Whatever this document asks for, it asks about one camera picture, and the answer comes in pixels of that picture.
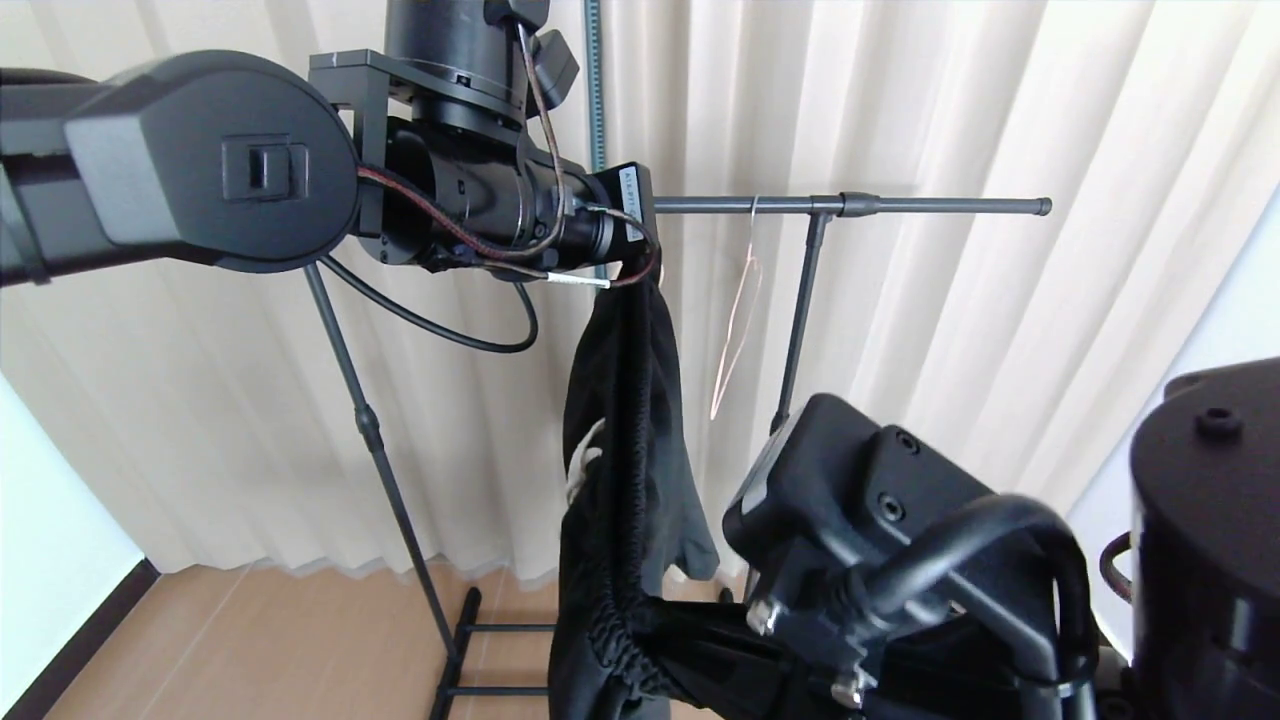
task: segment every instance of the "black garment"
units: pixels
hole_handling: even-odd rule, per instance
[[[645,653],[672,564],[719,565],[694,487],[680,360],[657,281],[602,292],[579,341],[564,405],[564,462],[600,418],[603,455],[561,525],[559,618],[548,669],[554,720],[659,719],[682,697]]]

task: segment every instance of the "floor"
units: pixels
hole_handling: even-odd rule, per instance
[[[430,570],[453,621],[471,583],[447,564]],[[554,621],[554,582],[521,592],[500,570],[474,584],[484,593],[481,623]],[[668,582],[664,594],[710,601],[716,587]],[[463,683],[544,684],[549,652],[549,633],[477,635]],[[47,717],[421,720],[443,665],[421,591],[388,570],[352,579],[189,568],[151,588]],[[460,698],[451,715],[547,716],[545,698],[517,697]],[[681,703],[672,716],[714,717]]]

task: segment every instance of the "white wall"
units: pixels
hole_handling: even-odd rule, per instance
[[[0,712],[141,560],[0,375]]]
[[[1222,282],[1196,331],[1187,340],[1169,373],[1148,398],[1139,418],[1160,404],[1170,379],[1220,365],[1280,355],[1280,191],[1271,202],[1230,274]],[[1089,488],[1076,501],[1068,520],[1089,559],[1093,609],[1102,632],[1125,657],[1133,657],[1133,614],[1102,582],[1097,559],[1111,538],[1129,528],[1133,498],[1129,482],[1129,445],[1138,423],[1129,428]],[[1116,566],[1133,577],[1132,553]]]

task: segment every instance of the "beige curtain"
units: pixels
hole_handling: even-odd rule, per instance
[[[552,15],[584,58],[580,4]],[[1062,511],[1280,181],[1275,3],[616,0],[604,15],[611,160],[649,164],[659,193],[1053,197],[1047,218],[833,222],[796,402],[840,393]],[[366,0],[6,1],[0,64],[101,78],[232,47],[303,72],[321,49],[379,47],[381,24]],[[554,118],[585,159],[585,90]],[[804,223],[663,222],[713,528],[774,410]],[[764,281],[710,421],[749,234]],[[338,255],[436,320],[522,332],[512,293],[483,277],[384,269],[355,243]],[[559,411],[589,293],[538,288],[538,346],[495,357],[330,291],[426,551],[553,570]],[[0,313],[5,375],[163,570],[408,566],[300,273],[156,263],[8,290]]]

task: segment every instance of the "baseboard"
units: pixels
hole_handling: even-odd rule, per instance
[[[157,578],[160,573],[150,560],[143,560],[129,570],[72,639],[67,641],[63,650],[58,651],[36,682],[4,714],[4,720],[40,720],[47,715],[76,675],[88,665]]]

